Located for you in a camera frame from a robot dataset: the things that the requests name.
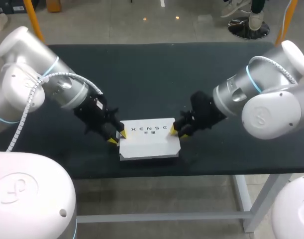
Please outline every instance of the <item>gray floor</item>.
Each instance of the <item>gray floor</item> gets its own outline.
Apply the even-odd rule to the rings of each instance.
[[[276,40],[287,2],[266,3],[265,21],[271,33],[263,41]],[[130,0],[62,0],[62,3],[61,13],[50,14],[42,6],[38,8],[48,44],[242,41],[226,29],[231,18],[219,18],[222,0],[165,0],[165,8],[159,0],[133,0],[132,4]],[[21,25],[31,28],[27,15],[11,15],[8,27],[0,32],[0,42]],[[287,39],[304,52],[304,0],[298,3]],[[247,176],[252,200],[266,178],[267,175]],[[75,185],[78,215],[236,210],[229,176],[82,180]],[[78,238],[273,239],[274,235],[269,213],[254,235],[244,234],[241,223],[230,220],[82,224]]]

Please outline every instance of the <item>robotic arm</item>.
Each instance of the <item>robotic arm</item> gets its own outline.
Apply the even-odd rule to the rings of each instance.
[[[221,120],[242,115],[254,137],[272,139],[304,127],[304,56],[290,41],[264,56],[255,56],[236,75],[216,86],[212,96],[198,91],[191,96],[192,110],[181,112],[171,133],[192,136]]]
[[[5,62],[0,81],[0,131],[20,121],[31,89],[39,79],[52,76],[44,78],[42,87],[36,87],[30,112],[42,105],[46,94],[62,108],[73,110],[86,124],[86,132],[92,130],[117,143],[115,133],[105,129],[104,124],[109,122],[126,137],[124,125],[115,117],[117,110],[107,107],[102,92],[76,75],[28,28],[19,27],[5,38],[0,45],[0,57]]]

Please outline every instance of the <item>dark mat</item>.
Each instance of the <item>dark mat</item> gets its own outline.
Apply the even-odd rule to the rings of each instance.
[[[273,45],[186,43],[152,45],[52,45],[76,73],[92,80],[122,120],[178,117],[190,108],[197,90],[211,94],[249,59]],[[15,127],[0,133],[5,151]],[[85,126],[72,112],[47,99],[28,117],[15,151],[48,156],[73,178],[304,172],[304,130],[278,139],[259,140],[239,117],[181,141],[174,160],[119,162],[118,150]]]

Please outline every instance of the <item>white cable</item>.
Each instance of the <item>white cable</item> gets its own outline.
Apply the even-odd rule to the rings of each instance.
[[[11,152],[14,145],[16,144],[18,138],[19,138],[19,135],[22,131],[22,128],[24,126],[24,123],[27,119],[27,116],[28,116],[28,113],[29,113],[29,109],[30,109],[30,106],[31,106],[31,102],[33,100],[33,97],[34,97],[34,94],[37,90],[37,88],[44,82],[44,81],[47,81],[48,79],[50,79],[51,77],[54,77],[54,76],[68,76],[68,77],[71,77],[71,78],[77,78],[83,82],[85,82],[86,84],[88,84],[89,86],[91,86],[97,94],[99,95],[102,95],[102,91],[94,84],[92,83],[91,81],[89,81],[87,78],[84,78],[83,76],[80,76],[80,75],[77,75],[77,74],[73,74],[73,73],[67,73],[67,72],[57,72],[57,73],[52,73],[52,74],[49,74],[43,78],[40,78],[38,79],[37,83],[31,88],[30,90],[30,94],[29,94],[29,97],[28,97],[28,100],[27,100],[27,104],[26,104],[26,107],[24,108],[24,111],[22,113],[22,116],[21,116],[21,119],[20,119],[20,122],[19,122],[19,125],[17,127],[17,130],[7,148],[7,151],[6,152]]]
[[[293,78],[293,76],[285,68],[283,68],[279,63],[277,63],[267,57],[264,57],[264,56],[254,56],[253,58],[250,59],[249,64],[255,60],[261,60],[261,61],[268,62],[268,63],[274,65],[283,75],[285,75],[285,77],[289,80],[289,82],[291,84],[297,84],[297,81]]]
[[[292,2],[292,0],[289,1],[288,5],[286,7],[286,10],[285,10],[285,15],[283,16],[283,22],[282,22],[282,30],[281,30],[281,38],[280,38],[280,40],[282,40],[282,37],[283,37],[283,32],[285,30],[286,15],[287,15],[288,8],[291,5],[291,2]]]

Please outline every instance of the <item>white box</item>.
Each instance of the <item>white box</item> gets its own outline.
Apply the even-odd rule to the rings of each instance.
[[[120,160],[178,157],[179,138],[170,135],[174,121],[174,118],[122,121],[126,139],[120,138],[118,143]]]

